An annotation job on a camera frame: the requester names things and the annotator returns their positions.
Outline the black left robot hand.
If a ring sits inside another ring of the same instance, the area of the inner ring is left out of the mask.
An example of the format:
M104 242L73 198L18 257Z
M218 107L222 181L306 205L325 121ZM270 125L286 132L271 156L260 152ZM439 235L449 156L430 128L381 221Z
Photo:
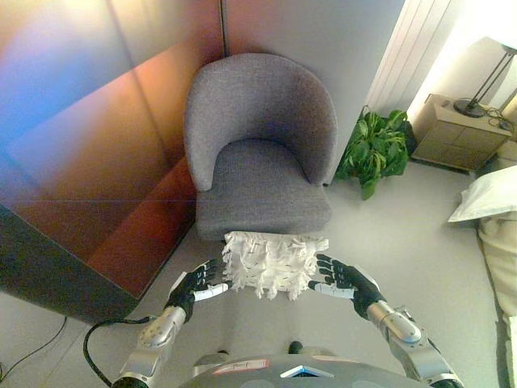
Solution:
M165 308L170 306L182 308L186 314L184 322L187 323L193 314L196 293L216 289L216 295L218 295L223 293L223 290L217 290L222 285L225 285L226 289L232 287L233 282L231 280L223 281L217 285L210 284L210 281L216 276L217 267L217 260L211 259L200 264L192 272L186 272L184 276L178 278L170 290Z

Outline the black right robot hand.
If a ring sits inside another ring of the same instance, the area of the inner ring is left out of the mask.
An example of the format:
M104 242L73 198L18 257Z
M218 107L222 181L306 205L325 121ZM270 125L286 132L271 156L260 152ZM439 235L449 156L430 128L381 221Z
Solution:
M368 320L368 307L379 301L386 301L378 284L364 275L357 267L347 265L327 255L317 254L318 271L323 282L310 280L308 287L331 297L350 299L355 312Z

